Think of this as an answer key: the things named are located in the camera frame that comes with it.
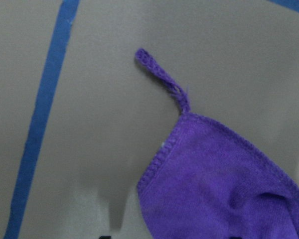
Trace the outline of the purple microfibre towel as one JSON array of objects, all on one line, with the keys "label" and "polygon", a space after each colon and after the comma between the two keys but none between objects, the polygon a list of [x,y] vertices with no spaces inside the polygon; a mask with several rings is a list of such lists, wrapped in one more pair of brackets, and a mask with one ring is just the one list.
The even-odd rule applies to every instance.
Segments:
[{"label": "purple microfibre towel", "polygon": [[180,116],[138,182],[154,239],[299,239],[299,187],[220,122],[192,113],[187,93],[144,49],[136,59],[162,80]]}]

